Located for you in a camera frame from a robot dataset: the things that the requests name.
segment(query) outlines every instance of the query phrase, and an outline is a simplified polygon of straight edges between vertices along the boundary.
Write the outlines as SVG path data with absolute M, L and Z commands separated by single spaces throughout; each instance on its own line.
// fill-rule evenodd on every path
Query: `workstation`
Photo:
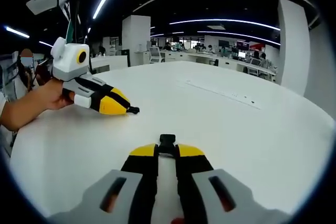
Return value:
M 320 68 L 332 53 L 318 11 L 265 2 L 57 0 L 64 5 L 42 14 L 23 6 L 44 23 L 9 23 L 11 52 L 23 55 L 15 47 L 24 40 L 39 66 L 49 62 L 62 96 L 74 94 L 72 105 L 10 132 L 9 168 L 24 197 L 56 224 L 289 222 L 334 145 L 336 91 L 325 80 L 336 74 Z M 229 209 L 221 197 L 233 200 Z M 186 206 L 193 200 L 197 213 Z

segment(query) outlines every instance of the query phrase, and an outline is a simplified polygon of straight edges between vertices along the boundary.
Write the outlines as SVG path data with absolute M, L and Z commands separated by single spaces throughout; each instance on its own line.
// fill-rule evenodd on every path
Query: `desk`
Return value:
M 127 68 L 127 55 L 98 56 L 91 59 L 92 68 L 108 66 L 108 70 Z
M 204 59 L 210 59 L 210 60 L 217 60 L 218 59 L 218 66 L 221 68 L 227 68 L 227 69 L 232 69 L 236 71 L 242 72 L 242 68 L 238 68 L 237 65 L 242 66 L 242 67 L 248 67 L 248 68 L 253 68 L 259 71 L 263 71 L 265 73 L 268 73 L 272 78 L 276 76 L 276 73 L 267 68 L 259 67 L 256 65 L 252 65 L 240 60 L 233 60 L 233 59 L 228 59 L 225 57 L 219 57 L 214 54 L 200 54 L 200 53 L 192 53 L 192 52 L 174 52 L 174 51 L 162 51 L 161 53 L 165 54 L 166 62 L 171 62 L 171 61 L 196 61 L 196 58 L 204 58 Z
M 214 168 L 250 187 L 262 206 L 287 213 L 306 199 L 332 150 L 330 116 L 306 98 L 247 74 L 180 61 L 96 76 L 121 89 L 140 113 L 104 116 L 72 105 L 46 111 L 18 132 L 10 167 L 47 217 L 75 208 L 87 188 L 163 133 L 203 150 Z M 222 91 L 247 96 L 260 108 Z M 160 158 L 159 169 L 152 223 L 166 224 L 182 210 L 174 162 Z

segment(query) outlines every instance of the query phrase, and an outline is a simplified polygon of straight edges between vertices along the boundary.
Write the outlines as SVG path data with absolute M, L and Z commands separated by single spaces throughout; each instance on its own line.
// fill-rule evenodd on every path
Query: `window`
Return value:
M 158 38 L 151 38 L 152 47 L 159 46 L 159 39 Z
M 184 44 L 185 49 L 194 48 L 197 43 L 204 44 L 204 37 L 180 37 L 180 41 Z M 176 42 L 173 42 L 173 38 L 166 38 L 166 42 L 169 42 L 171 46 L 176 45 Z

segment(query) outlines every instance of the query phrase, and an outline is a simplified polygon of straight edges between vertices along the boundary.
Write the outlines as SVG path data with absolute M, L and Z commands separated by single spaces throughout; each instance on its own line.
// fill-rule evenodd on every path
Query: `white plastic part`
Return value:
M 58 43 L 58 39 L 56 40 L 52 52 L 55 48 L 56 53 L 55 55 L 58 55 L 59 52 L 62 49 L 61 40 Z M 85 60 L 83 62 L 78 62 L 77 57 L 81 52 L 86 53 Z M 72 71 L 75 71 L 77 69 L 80 69 L 82 67 L 89 67 L 89 46 L 85 44 L 73 44 L 68 43 L 63 47 L 63 52 L 61 54 L 61 57 L 56 59 L 54 58 L 53 67 L 64 72 L 64 73 L 70 73 Z
M 89 109 L 91 107 L 91 97 L 83 97 L 75 94 L 73 99 L 74 104 Z
M 64 52 L 65 44 L 66 44 L 66 40 L 63 39 L 62 37 L 59 37 L 55 41 L 53 48 L 51 49 L 51 52 L 50 52 L 50 54 L 53 56 L 55 60 L 58 60 L 61 58 L 61 55 Z

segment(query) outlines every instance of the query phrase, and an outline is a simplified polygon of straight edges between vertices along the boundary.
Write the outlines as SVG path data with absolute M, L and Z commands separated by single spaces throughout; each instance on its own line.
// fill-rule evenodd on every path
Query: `person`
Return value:
M 212 49 L 212 45 L 209 45 L 209 46 L 208 46 L 208 52 L 212 52 L 212 53 L 214 53 L 214 50 Z
M 205 52 L 206 51 L 206 47 L 205 46 L 201 46 L 200 52 Z
M 254 52 L 253 52 L 253 58 L 259 60 L 259 51 L 254 51 Z
M 166 45 L 163 47 L 163 50 L 171 51 L 172 47 L 170 46 L 169 42 L 166 42 Z
M 29 67 L 25 67 L 22 64 L 21 57 L 32 59 L 33 58 L 33 53 L 31 52 L 30 49 L 26 48 L 26 49 L 22 50 L 21 54 L 16 59 L 18 76 L 19 76 L 21 82 L 23 83 L 23 85 L 26 87 L 27 91 L 29 92 L 34 86 L 34 84 L 32 82 L 32 80 L 33 80 L 32 71 L 30 70 Z
M 182 41 L 180 41 L 179 43 L 176 43 L 176 45 L 175 45 L 175 49 L 176 49 L 176 51 L 181 51 L 182 50 Z
M 62 81 L 51 79 L 15 102 L 7 102 L 0 92 L 0 125 L 17 131 L 45 110 L 59 110 L 73 104 L 75 94 L 70 92 L 69 98 L 64 97 L 62 84 Z
M 37 65 L 35 69 L 35 77 L 39 86 L 43 86 L 51 79 L 51 74 L 47 66 L 48 59 L 49 57 L 47 55 L 44 55 L 43 61 L 39 65 Z
M 103 46 L 99 46 L 99 52 L 101 53 L 101 55 L 103 56 L 106 53 L 106 49 Z

